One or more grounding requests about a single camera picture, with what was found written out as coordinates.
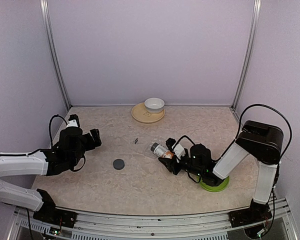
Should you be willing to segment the orange pill bottle grey cap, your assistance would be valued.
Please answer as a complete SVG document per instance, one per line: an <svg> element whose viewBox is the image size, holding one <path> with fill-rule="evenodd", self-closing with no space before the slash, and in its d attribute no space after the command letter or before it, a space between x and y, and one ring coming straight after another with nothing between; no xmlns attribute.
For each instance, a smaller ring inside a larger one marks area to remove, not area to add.
<svg viewBox="0 0 300 240"><path fill-rule="evenodd" d="M157 142L152 144L152 146L150 147L150 151L158 158L172 159L174 156L174 154L170 150L168 150L165 146Z"/></svg>

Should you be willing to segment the grey round bottle cap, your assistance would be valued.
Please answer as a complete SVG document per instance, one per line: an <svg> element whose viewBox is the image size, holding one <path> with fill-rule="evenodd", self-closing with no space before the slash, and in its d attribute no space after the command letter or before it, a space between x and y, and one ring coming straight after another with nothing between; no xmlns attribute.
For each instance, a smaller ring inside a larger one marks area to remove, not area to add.
<svg viewBox="0 0 300 240"><path fill-rule="evenodd" d="M123 159L118 158L113 161L112 165L115 170L122 170L125 167L125 162Z"/></svg>

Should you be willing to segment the clear plastic pill organizer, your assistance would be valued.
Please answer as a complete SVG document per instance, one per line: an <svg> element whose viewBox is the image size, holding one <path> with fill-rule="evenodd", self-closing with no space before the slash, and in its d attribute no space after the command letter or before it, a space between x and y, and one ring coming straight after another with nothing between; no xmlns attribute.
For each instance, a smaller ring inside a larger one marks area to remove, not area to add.
<svg viewBox="0 0 300 240"><path fill-rule="evenodd" d="M152 140L140 136L132 140L132 149L138 154L152 158L155 156L151 151L153 143Z"/></svg>

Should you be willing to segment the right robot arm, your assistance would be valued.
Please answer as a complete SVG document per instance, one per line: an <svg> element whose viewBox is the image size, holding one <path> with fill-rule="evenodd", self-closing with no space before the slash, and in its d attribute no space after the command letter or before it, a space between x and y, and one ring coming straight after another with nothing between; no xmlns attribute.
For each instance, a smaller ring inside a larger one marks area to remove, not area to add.
<svg viewBox="0 0 300 240"><path fill-rule="evenodd" d="M193 143L190 149L169 138L166 141L170 156L158 156L158 160L174 175L187 172L193 182L210 192L226 188L230 173L249 155L258 161L257 183L253 205L246 210L246 218L256 222L265 212L280 164L284 133L274 125L248 120L238 136L231 142L220 159L212 159L211 151L203 144Z"/></svg>

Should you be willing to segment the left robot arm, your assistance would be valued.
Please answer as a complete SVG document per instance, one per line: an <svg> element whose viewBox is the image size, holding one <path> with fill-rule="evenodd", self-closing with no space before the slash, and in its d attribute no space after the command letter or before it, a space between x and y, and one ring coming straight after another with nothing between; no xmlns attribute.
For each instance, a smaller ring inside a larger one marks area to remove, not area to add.
<svg viewBox="0 0 300 240"><path fill-rule="evenodd" d="M53 223L60 211L49 193L42 189L27 189L3 181L3 177L36 175L56 176L66 171L78 172L77 165L85 153L102 144L98 129L89 133L76 126L63 129L59 141L52 147L31 153L0 153L0 202L40 213Z"/></svg>

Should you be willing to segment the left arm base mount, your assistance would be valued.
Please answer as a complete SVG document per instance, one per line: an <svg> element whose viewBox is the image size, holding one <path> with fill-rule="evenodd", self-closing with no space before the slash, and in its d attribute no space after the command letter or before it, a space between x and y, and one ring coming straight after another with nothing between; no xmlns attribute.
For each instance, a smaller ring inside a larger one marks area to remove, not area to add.
<svg viewBox="0 0 300 240"><path fill-rule="evenodd" d="M39 188L36 191L40 194L43 204L39 210L34 211L33 218L48 224L73 229L77 213L56 208L55 202L47 191Z"/></svg>

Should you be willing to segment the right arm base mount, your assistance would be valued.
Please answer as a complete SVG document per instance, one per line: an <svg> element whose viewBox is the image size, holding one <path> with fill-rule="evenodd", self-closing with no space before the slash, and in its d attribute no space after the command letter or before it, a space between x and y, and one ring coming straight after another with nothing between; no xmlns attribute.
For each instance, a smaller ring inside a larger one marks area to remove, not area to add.
<svg viewBox="0 0 300 240"><path fill-rule="evenodd" d="M232 228L262 222L273 217L268 203L256 203L253 199L248 208L231 211L228 215Z"/></svg>

